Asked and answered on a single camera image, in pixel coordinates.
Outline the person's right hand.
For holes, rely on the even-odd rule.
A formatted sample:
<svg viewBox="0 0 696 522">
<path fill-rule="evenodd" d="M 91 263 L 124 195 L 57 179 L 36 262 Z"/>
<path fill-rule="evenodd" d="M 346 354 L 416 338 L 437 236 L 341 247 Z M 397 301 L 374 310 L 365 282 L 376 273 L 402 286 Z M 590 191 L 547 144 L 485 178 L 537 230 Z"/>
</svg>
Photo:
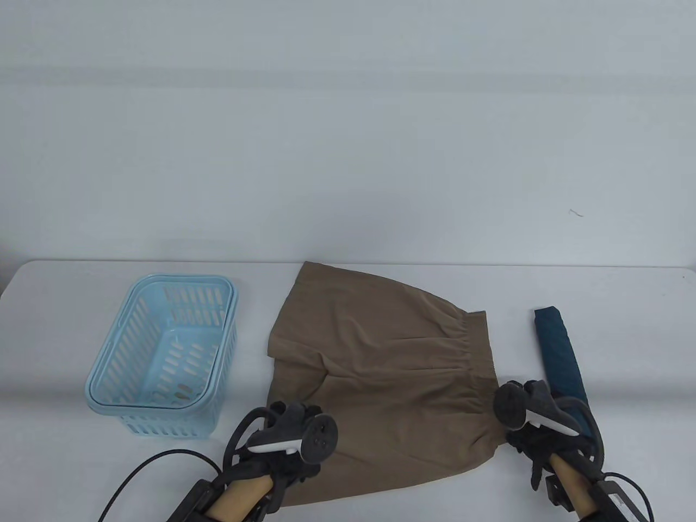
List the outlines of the person's right hand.
<svg viewBox="0 0 696 522">
<path fill-rule="evenodd" d="M 552 455 L 561 457 L 571 465 L 572 469 L 592 482 L 604 477 L 601 467 L 589 459 L 595 455 L 594 445 L 584 435 L 572 437 L 551 428 L 544 426 L 537 428 L 527 424 L 519 430 L 507 432 L 505 438 L 518 453 L 524 454 L 531 460 L 530 485 L 533 490 L 539 489 L 543 470 L 555 473 L 550 465 Z"/>
</svg>

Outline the person's left hand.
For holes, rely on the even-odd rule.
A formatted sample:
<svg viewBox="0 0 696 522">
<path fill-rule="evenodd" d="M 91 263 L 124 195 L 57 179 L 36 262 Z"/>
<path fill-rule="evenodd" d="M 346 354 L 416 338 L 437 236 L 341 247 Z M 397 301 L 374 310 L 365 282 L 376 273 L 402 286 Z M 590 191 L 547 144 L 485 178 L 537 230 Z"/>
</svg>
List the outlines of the person's left hand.
<svg viewBox="0 0 696 522">
<path fill-rule="evenodd" d="M 316 477 L 337 440 L 335 421 L 318 406 L 274 402 L 254 408 L 229 439 L 217 481 L 229 489 L 243 480 L 271 480 L 247 513 L 247 519 L 261 520 L 280 509 L 289 487 Z"/>
</svg>

